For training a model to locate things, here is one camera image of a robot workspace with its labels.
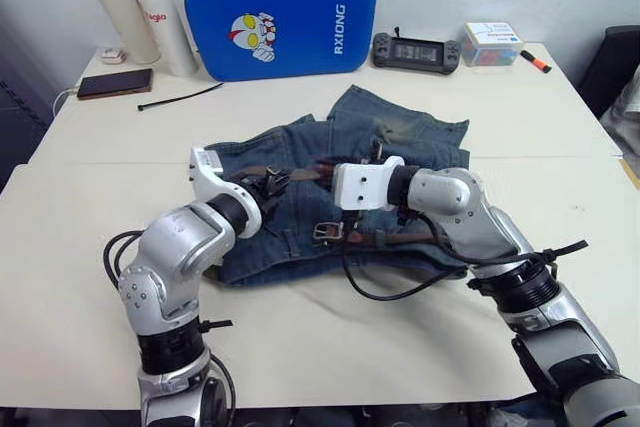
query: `white wire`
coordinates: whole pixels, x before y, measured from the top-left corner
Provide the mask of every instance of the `white wire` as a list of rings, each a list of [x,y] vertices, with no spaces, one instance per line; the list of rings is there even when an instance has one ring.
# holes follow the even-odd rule
[[[53,101],[53,104],[51,104],[51,115],[53,115],[53,118],[54,118],[54,119],[56,118],[56,114],[58,113],[58,112],[56,111],[56,107],[57,107],[57,105],[58,105],[58,101],[60,100],[60,98],[61,98],[63,95],[65,95],[65,94],[67,94],[67,95],[69,95],[69,94],[74,94],[74,93],[76,93],[77,91],[78,91],[78,89],[77,89],[76,87],[71,87],[71,88],[69,88],[69,89],[64,89],[63,91],[61,91],[61,92],[56,96],[56,100],[54,100],[54,101]]]

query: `white table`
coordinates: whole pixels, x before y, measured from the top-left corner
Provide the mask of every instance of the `white table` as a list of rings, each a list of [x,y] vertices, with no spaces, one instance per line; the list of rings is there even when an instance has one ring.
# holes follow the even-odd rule
[[[528,48],[549,59],[542,46]],[[111,69],[97,67],[92,62],[87,74]],[[461,66],[446,78],[364,67],[228,84],[137,112],[139,102],[211,84],[159,74],[148,94],[68,102],[0,197],[0,405],[137,408],[138,348],[101,266],[104,243],[192,200],[185,161],[193,141],[243,140],[307,112],[323,117],[352,83],[445,120],[471,119],[464,146],[491,201],[538,248],[590,242],[562,258],[561,280],[625,374],[640,380],[637,192],[619,151],[559,70],[543,75],[519,59],[513,70]],[[500,85],[527,95],[500,100],[493,92]],[[397,291],[403,282],[388,274],[379,283]],[[203,318],[235,322],[206,340],[231,370],[240,407],[453,402],[531,391],[493,302],[463,281],[384,304],[357,296],[339,273],[246,290],[205,282],[200,300]]]
[[[544,46],[528,44],[527,49],[551,62]],[[134,68],[140,66],[105,66],[94,57],[84,75]],[[461,65],[450,76],[377,69],[367,63],[349,74],[229,83],[138,112],[138,104],[213,85],[202,67],[191,79],[164,73],[162,61],[154,69],[151,92],[67,100],[31,163],[184,163],[196,142],[247,140],[308,113],[324,119],[352,84],[441,120],[470,119],[462,147],[475,158],[621,155],[558,67],[543,74],[520,57],[510,68]]]

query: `smartphone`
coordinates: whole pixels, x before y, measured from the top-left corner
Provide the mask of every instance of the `smartphone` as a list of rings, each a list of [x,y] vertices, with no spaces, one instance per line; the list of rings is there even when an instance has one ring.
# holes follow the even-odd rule
[[[112,97],[114,95],[149,92],[153,70],[131,70],[118,74],[84,77],[80,83],[77,97],[80,100]]]

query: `belt loop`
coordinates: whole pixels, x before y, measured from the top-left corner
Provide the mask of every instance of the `belt loop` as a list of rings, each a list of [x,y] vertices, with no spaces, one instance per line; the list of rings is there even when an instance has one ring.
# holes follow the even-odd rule
[[[282,231],[284,234],[284,238],[287,240],[287,244],[289,245],[289,254],[292,258],[300,257],[300,246],[298,242],[296,242],[296,236],[291,229],[285,229]]]
[[[387,245],[387,234],[382,229],[376,229],[373,233],[376,242],[376,249],[382,249]]]

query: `white water bottle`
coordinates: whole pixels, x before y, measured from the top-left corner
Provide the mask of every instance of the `white water bottle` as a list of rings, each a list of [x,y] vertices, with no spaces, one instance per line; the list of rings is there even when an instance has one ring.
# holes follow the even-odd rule
[[[129,57],[139,64],[160,58],[158,46],[136,0],[99,0],[109,14]]]
[[[174,75],[186,77],[198,70],[173,0],[138,0],[160,51]]]

